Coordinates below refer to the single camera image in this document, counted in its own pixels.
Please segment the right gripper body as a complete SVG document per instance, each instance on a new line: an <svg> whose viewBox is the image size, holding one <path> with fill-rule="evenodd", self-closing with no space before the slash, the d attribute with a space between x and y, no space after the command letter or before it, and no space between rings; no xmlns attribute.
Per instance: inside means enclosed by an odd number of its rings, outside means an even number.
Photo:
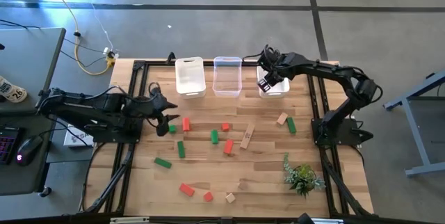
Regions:
<svg viewBox="0 0 445 224"><path fill-rule="evenodd" d="M284 59L288 54L262 54L259 58L259 65L268 73L276 73L279 75L279 80L288 78L288 72L282 67Z"/></svg>

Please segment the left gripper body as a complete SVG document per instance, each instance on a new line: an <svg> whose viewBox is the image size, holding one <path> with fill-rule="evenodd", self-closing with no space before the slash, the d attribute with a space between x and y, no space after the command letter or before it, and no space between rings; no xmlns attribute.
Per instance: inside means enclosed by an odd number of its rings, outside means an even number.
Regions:
<svg viewBox="0 0 445 224"><path fill-rule="evenodd" d="M166 122L167 117L163 114L163 111L169 107L169 101L162 94L160 90L156 91L150 101L151 111L148 113L148 119L158 120L159 122Z"/></svg>

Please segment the long natural wooden plank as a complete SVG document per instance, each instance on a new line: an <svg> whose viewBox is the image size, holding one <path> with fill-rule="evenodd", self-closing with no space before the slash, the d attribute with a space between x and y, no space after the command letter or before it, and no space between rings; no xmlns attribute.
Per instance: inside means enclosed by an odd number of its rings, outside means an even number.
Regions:
<svg viewBox="0 0 445 224"><path fill-rule="evenodd" d="M250 123L248 125L247 129L245 130L245 133L243 135L243 139L242 139L241 144L240 144L240 148L241 149L246 150L248 148L248 145L250 143L250 139L252 138L254 127L255 127L255 125Z"/></svg>

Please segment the white plastic bin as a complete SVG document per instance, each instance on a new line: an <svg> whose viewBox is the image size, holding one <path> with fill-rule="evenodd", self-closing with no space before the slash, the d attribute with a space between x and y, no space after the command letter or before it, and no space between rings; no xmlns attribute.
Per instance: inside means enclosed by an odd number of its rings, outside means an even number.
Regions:
<svg viewBox="0 0 445 224"><path fill-rule="evenodd" d="M266 74L267 74L267 71L265 71L262 67L257 66L257 80L258 81L263 79ZM259 90L260 97L262 97L264 99L281 98L281 97L285 96L290 90L289 80L287 78L285 78L282 82L275 84L266 93L264 91L262 91L260 88L258 88L258 90Z"/></svg>
<svg viewBox="0 0 445 224"><path fill-rule="evenodd" d="M176 90L183 99L204 97L206 81L201 57L180 58L175 61Z"/></svg>

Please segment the clear plastic bin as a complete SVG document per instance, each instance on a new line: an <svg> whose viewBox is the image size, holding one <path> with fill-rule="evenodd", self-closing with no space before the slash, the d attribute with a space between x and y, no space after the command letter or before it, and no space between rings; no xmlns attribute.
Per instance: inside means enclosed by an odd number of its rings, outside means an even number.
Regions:
<svg viewBox="0 0 445 224"><path fill-rule="evenodd" d="M218 97L238 97L242 89L242 60L218 56L213 60L213 91Z"/></svg>

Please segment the white power plug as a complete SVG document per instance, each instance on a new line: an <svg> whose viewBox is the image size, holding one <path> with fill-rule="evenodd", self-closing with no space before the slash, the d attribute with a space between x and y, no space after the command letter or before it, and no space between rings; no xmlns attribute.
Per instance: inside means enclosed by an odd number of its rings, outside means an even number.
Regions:
<svg viewBox="0 0 445 224"><path fill-rule="evenodd" d="M105 58L118 58L119 57L119 53L115 52L113 49L105 47L103 50L103 55Z"/></svg>

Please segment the white printed box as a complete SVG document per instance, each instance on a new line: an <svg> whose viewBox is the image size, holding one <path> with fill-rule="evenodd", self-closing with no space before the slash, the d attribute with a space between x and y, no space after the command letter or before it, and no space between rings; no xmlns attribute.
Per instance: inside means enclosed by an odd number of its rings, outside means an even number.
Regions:
<svg viewBox="0 0 445 224"><path fill-rule="evenodd" d="M68 125L69 131L66 132L64 146L67 147L83 147L93 146L93 137L85 132L77 129L73 125Z"/></svg>

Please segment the artificial green plant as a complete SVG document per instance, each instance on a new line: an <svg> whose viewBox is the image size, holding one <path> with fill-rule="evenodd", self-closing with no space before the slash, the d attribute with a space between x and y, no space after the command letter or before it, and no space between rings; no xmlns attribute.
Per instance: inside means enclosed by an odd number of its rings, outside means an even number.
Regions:
<svg viewBox="0 0 445 224"><path fill-rule="evenodd" d="M298 195L307 197L314 189L321 190L325 188L325 181L318 177L309 164L303 163L296 167L291 167L289 162L289 153L284 153L283 168L286 173L284 182L289 184L289 188Z"/></svg>

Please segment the gray desk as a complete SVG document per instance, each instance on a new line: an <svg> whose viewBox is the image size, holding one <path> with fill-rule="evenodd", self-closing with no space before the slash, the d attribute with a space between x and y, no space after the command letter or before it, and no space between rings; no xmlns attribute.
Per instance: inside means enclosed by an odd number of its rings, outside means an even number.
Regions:
<svg viewBox="0 0 445 224"><path fill-rule="evenodd" d="M55 123L37 114L41 90L49 89L66 34L64 28L0 29L0 77L26 90L23 102L0 102L0 144L13 136L11 151L0 147L0 196L41 193L49 169L46 162ZM23 166L17 161L19 146L30 138L42 142L34 158Z"/></svg>

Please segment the black computer mouse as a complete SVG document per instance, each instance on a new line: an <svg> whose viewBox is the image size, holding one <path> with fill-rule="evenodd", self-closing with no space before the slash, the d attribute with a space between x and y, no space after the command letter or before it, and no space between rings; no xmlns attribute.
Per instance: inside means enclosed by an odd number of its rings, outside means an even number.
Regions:
<svg viewBox="0 0 445 224"><path fill-rule="evenodd" d="M39 135L35 135L26 139L17 150L16 162L20 166L29 165L36 156L42 143L43 139Z"/></svg>

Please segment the white printed can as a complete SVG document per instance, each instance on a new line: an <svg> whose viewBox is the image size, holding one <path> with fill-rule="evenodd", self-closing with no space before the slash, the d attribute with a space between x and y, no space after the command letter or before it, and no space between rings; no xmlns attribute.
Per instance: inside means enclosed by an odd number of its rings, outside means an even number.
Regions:
<svg viewBox="0 0 445 224"><path fill-rule="evenodd" d="M0 76L0 95L12 103L20 103L26 99L27 91Z"/></svg>

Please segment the black backlit keyboard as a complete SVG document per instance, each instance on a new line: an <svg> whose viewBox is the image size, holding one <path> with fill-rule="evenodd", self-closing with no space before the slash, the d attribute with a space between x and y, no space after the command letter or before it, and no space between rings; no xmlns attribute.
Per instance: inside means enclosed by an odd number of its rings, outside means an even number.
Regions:
<svg viewBox="0 0 445 224"><path fill-rule="evenodd" d="M0 165L8 165L18 144L20 128L0 126Z"/></svg>

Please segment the black aluminium table frame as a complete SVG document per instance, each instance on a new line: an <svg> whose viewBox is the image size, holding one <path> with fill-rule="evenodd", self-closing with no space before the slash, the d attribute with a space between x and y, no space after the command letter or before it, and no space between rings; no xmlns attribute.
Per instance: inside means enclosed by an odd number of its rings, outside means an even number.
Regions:
<svg viewBox="0 0 445 224"><path fill-rule="evenodd" d="M222 216L222 217L296 217L308 213L314 217L329 214L323 189L313 190L305 198L290 190L284 182L284 153L292 166L309 164L322 173L318 148L312 137L313 116L309 83L297 76L282 98L260 97L254 67L242 71L242 89L238 97L218 97L213 91L213 66L205 63L207 91L204 97L183 99L175 85L172 66L148 69L148 81L160 84L163 94L178 107L172 110L175 134L157 136L144 125L137 144L129 177L123 213L126 216ZM276 123L281 113L292 117L296 133L287 122ZM183 131L182 119L189 118L191 130ZM222 123L229 123L223 131ZM240 148L248 125L255 125L246 150ZM219 143L211 143L211 130L218 131ZM231 154L223 152L225 142L234 141ZM186 157L179 157L177 142L183 141ZM170 169L154 163L161 158ZM192 197L179 190L181 183L195 189ZM213 200L206 202L204 194ZM226 195L235 201L228 203Z"/></svg>

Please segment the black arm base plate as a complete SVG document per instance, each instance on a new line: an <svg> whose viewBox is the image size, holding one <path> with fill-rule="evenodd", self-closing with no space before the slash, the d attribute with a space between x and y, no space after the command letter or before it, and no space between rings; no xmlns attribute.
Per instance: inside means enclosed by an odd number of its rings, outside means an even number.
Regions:
<svg viewBox="0 0 445 224"><path fill-rule="evenodd" d="M117 118L111 122L91 120L83 126L84 132L96 143L134 144L140 140L143 121L131 118Z"/></svg>
<svg viewBox="0 0 445 224"><path fill-rule="evenodd" d="M311 127L314 143L319 147L361 145L373 138L373 134L360 129L354 119L345 119L336 127L326 127L321 119L312 119Z"/></svg>

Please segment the blue-gray table frame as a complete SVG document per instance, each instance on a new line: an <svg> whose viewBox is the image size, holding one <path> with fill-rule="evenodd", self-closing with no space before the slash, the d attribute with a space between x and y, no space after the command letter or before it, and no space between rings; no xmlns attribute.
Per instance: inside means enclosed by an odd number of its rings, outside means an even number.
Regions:
<svg viewBox="0 0 445 224"><path fill-rule="evenodd" d="M445 96L425 95L426 92L439 88L444 83L445 69L428 75L422 83L410 91L383 104L383 108L387 111L397 106L403 107L421 157L420 166L405 170L407 177L445 171L445 161L433 163L423 143L428 137L431 137L432 142L438 143L435 134L445 137Z"/></svg>

